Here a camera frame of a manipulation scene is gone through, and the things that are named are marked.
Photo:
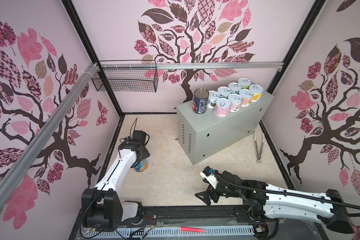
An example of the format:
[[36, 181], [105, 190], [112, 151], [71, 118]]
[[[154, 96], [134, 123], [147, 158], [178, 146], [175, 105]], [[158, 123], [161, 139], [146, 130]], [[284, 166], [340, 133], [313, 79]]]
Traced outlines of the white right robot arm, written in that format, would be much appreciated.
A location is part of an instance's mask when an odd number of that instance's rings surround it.
[[219, 198], [240, 198], [249, 207], [253, 221], [293, 219], [311, 221], [330, 231], [354, 233], [344, 201], [337, 190], [307, 193], [283, 189], [265, 182], [242, 180], [227, 171], [219, 173], [206, 168], [200, 173], [208, 188], [195, 196], [206, 205]]

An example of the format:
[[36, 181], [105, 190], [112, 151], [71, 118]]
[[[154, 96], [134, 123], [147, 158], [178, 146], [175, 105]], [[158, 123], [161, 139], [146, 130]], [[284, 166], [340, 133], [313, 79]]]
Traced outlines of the yellow label can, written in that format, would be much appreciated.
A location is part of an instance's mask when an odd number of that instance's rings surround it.
[[264, 92], [264, 88], [260, 85], [250, 85], [249, 90], [253, 93], [252, 103], [258, 102]]

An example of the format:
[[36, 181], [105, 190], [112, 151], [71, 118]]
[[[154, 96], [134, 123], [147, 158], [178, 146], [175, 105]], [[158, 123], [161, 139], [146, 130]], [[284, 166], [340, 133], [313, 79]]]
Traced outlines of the light blue label can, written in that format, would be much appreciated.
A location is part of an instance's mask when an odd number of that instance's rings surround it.
[[232, 90], [229, 87], [219, 87], [218, 93], [220, 94], [221, 98], [227, 99], [228, 96], [232, 93]]

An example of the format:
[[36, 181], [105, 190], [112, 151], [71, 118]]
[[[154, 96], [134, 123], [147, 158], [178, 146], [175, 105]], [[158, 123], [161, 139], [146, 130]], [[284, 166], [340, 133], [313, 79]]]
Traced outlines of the grey blue label can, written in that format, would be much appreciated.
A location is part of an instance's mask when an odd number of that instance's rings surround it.
[[217, 91], [209, 91], [209, 101], [207, 108], [214, 109], [216, 106], [216, 101], [221, 97], [220, 93]]

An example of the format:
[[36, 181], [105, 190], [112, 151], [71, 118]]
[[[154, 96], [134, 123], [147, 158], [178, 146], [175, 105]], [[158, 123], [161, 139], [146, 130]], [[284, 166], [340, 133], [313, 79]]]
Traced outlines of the orange red label can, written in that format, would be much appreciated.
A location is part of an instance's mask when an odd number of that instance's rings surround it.
[[248, 107], [252, 101], [254, 93], [252, 91], [250, 91], [249, 89], [241, 89], [239, 91], [239, 95], [243, 98], [241, 107]]

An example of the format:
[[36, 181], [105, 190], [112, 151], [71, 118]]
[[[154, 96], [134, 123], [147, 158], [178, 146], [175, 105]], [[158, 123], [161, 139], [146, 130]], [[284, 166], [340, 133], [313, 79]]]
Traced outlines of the pink orange label can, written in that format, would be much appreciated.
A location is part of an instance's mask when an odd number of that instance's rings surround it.
[[238, 112], [241, 108], [243, 97], [239, 94], [230, 94], [228, 100], [231, 102], [230, 112]]

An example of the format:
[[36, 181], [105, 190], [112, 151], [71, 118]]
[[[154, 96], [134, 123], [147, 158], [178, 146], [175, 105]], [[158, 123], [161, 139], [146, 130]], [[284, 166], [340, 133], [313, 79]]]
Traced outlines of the dark grey label can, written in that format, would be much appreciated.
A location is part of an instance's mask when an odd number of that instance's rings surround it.
[[207, 110], [209, 102], [209, 91], [206, 89], [196, 89], [193, 98], [193, 112], [196, 114], [204, 114]]

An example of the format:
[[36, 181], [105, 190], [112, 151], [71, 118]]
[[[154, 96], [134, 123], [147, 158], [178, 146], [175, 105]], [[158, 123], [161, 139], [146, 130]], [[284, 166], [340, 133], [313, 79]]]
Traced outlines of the teal white label can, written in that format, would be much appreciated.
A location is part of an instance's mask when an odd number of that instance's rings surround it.
[[231, 90], [232, 94], [238, 94], [243, 86], [239, 83], [229, 83], [228, 88]]

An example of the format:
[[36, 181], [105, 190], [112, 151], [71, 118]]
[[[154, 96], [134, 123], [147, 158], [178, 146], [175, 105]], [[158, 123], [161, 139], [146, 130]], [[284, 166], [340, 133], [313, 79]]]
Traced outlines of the blue Progresso soup can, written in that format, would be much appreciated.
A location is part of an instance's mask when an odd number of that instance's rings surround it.
[[143, 171], [145, 171], [148, 167], [148, 163], [147, 163], [147, 160], [144, 159], [142, 161], [140, 161], [135, 167], [134, 167], [134, 170], [138, 173], [141, 173]]

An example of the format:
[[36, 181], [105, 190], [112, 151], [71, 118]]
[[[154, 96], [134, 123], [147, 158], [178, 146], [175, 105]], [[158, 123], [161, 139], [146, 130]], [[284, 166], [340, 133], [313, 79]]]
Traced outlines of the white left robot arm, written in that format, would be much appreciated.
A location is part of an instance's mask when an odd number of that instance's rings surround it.
[[116, 160], [104, 177], [82, 194], [81, 227], [113, 232], [124, 221], [138, 224], [143, 220], [142, 203], [122, 203], [119, 191], [128, 171], [150, 156], [146, 148], [149, 139], [149, 135], [140, 130], [134, 130], [131, 137], [124, 138], [118, 147]]

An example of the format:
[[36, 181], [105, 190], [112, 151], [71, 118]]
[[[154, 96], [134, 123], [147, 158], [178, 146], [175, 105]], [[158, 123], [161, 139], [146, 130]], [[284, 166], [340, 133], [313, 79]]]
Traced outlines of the green label can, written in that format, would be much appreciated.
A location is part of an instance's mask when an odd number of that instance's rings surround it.
[[252, 81], [246, 78], [238, 79], [237, 83], [242, 86], [242, 89], [249, 89], [252, 85]]

